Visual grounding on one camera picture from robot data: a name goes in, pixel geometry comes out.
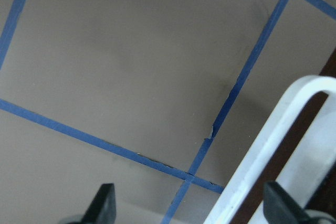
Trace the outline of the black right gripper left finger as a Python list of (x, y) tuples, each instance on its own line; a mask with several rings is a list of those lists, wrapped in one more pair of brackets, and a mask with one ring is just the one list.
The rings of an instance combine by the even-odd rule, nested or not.
[(115, 223), (116, 215), (114, 183), (102, 184), (80, 223)]

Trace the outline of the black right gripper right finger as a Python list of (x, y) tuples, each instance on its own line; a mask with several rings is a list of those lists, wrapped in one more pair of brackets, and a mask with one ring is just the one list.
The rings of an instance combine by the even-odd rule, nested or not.
[(310, 221), (309, 215), (277, 182), (264, 184), (263, 214), (270, 224), (299, 224)]

